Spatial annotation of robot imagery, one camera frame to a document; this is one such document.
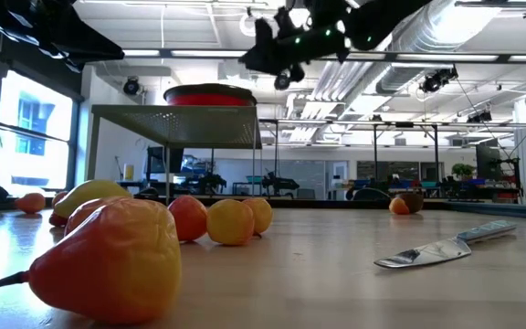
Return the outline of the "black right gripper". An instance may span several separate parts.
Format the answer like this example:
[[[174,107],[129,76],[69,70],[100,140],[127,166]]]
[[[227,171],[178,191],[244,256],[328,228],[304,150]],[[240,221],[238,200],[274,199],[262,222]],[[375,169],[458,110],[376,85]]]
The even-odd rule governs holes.
[[[276,82],[299,82],[304,76],[302,62],[335,55],[344,62],[350,54],[351,40],[345,36],[344,17],[349,6],[311,6],[304,23],[296,26],[289,15],[293,8],[281,7],[274,16],[279,32],[273,48],[264,45],[273,40],[271,26],[265,18],[255,20],[256,45],[242,55],[238,62],[247,69],[275,75]]]

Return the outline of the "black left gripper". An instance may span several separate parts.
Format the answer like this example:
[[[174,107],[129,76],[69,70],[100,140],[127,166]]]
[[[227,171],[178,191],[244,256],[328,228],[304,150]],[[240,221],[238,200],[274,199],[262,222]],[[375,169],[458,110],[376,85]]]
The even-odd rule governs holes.
[[[70,61],[65,64],[76,73],[88,62],[123,59],[119,45],[85,27],[73,6],[76,1],[16,0],[16,38],[52,53],[67,52]]]

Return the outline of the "red collapsible colander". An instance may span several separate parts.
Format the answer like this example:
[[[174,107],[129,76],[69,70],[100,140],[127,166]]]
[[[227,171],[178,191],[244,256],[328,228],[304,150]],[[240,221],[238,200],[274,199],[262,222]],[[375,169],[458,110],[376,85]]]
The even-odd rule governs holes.
[[[163,93],[170,106],[256,106],[253,93],[244,88],[220,84],[186,84]]]

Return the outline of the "green perforated metal shelf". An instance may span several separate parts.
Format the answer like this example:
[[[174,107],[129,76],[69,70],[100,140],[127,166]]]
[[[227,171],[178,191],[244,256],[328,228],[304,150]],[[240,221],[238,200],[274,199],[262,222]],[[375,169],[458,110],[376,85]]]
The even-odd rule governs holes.
[[[166,152],[171,148],[262,148],[255,107],[95,104],[91,114],[88,180],[95,177],[102,119],[160,144]]]

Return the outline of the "yellow mango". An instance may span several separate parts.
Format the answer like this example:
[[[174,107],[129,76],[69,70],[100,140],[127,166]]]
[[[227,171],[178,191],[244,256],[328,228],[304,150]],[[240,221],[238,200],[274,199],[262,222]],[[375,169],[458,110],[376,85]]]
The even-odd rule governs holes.
[[[86,181],[71,189],[56,205],[53,213],[61,218],[68,218],[82,204],[98,198],[110,196],[127,196],[132,194],[113,181],[94,179]]]

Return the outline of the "small orange fruit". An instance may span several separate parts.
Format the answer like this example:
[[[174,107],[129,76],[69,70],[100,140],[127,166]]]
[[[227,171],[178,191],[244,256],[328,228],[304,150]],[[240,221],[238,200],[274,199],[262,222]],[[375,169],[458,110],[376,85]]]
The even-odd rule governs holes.
[[[395,215],[409,215],[411,213],[411,210],[406,204],[405,200],[399,196],[391,200],[389,204],[389,211]]]
[[[260,235],[265,232],[273,221],[273,209],[265,198],[255,197],[246,199],[244,204],[250,207],[255,221],[254,234]]]

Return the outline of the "silver toy knife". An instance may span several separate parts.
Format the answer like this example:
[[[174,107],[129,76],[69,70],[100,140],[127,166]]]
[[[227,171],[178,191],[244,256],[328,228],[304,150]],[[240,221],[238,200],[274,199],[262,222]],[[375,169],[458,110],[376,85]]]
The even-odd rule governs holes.
[[[453,238],[442,239],[375,260],[373,264],[386,269],[404,269],[465,258],[471,254],[471,244],[505,236],[516,228],[515,223],[506,220],[492,221],[460,232]]]

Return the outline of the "white ceiling pipe bundle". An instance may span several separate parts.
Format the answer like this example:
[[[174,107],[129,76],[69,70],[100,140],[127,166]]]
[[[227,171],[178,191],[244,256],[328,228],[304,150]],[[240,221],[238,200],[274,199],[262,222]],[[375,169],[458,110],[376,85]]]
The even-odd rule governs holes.
[[[368,121],[397,93],[384,80],[393,66],[386,62],[328,62],[310,90],[288,94],[280,143],[341,145],[354,121]]]

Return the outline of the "black monitor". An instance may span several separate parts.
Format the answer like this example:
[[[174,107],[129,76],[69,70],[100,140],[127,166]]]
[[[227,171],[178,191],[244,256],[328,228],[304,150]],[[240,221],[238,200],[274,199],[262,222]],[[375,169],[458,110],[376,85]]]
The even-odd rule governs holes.
[[[184,148],[149,147],[147,149],[145,172],[149,174],[164,174],[165,166],[169,165],[169,173],[179,174],[182,171],[183,159]]]
[[[499,181],[502,178],[500,151],[489,146],[476,146],[477,177]]]

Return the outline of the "green potted plant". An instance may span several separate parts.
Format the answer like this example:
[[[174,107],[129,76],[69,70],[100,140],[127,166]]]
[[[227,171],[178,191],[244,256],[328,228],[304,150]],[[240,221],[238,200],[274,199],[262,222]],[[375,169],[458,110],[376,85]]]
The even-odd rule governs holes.
[[[465,181],[472,178],[475,170],[476,168],[470,164],[458,163],[452,166],[451,173],[460,181]]]

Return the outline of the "silver ventilation duct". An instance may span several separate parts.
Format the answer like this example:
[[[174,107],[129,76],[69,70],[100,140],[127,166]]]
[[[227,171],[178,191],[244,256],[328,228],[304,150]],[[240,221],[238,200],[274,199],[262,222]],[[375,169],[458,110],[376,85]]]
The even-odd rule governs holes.
[[[481,32],[500,12],[497,7],[457,6],[457,1],[433,0],[393,33],[389,46],[395,52],[453,52]],[[400,63],[374,66],[380,74],[379,93],[395,93],[423,72]]]

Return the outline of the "black background rack frame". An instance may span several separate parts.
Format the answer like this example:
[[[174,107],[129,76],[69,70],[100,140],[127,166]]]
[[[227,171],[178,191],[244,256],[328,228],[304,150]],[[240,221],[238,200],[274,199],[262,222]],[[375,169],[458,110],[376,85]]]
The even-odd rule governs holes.
[[[477,165],[476,147],[490,142],[500,158],[515,156],[521,146],[517,133],[526,122],[330,122],[261,119],[260,130],[271,134],[262,143],[281,153],[324,152],[330,161],[349,161],[351,179],[358,177],[358,161],[427,162],[439,167],[441,177],[455,164]]]

